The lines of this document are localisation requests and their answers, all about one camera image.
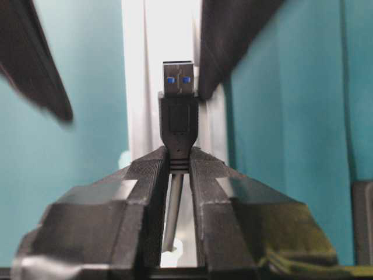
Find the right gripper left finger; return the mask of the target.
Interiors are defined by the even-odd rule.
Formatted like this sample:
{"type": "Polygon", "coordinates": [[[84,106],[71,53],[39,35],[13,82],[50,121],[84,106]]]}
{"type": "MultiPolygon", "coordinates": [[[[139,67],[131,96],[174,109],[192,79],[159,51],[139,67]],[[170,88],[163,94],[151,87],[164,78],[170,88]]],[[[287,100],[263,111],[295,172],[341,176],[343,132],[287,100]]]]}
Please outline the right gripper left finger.
{"type": "Polygon", "coordinates": [[[160,263],[168,153],[158,148],[49,205],[19,245],[13,279],[140,279],[160,263]]]}

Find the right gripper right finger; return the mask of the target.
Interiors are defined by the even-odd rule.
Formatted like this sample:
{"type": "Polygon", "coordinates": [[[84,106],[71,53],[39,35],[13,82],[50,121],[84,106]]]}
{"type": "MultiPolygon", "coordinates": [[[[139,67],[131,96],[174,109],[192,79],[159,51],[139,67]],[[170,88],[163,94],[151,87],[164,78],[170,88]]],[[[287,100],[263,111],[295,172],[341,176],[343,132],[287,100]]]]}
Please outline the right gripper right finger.
{"type": "Polygon", "coordinates": [[[190,157],[198,264],[209,279],[340,279],[308,207],[195,148],[190,157]]]}

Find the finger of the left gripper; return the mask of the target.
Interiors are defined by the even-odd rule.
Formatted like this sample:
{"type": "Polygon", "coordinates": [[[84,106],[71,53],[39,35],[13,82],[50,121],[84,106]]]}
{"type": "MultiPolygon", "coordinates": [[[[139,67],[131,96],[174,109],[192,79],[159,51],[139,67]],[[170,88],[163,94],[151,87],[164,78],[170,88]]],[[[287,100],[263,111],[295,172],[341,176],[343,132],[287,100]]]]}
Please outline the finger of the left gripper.
{"type": "Polygon", "coordinates": [[[283,1],[203,1],[199,96],[211,98],[283,1]]]}
{"type": "Polygon", "coordinates": [[[33,1],[1,1],[1,75],[16,92],[57,120],[73,121],[33,1]]]}

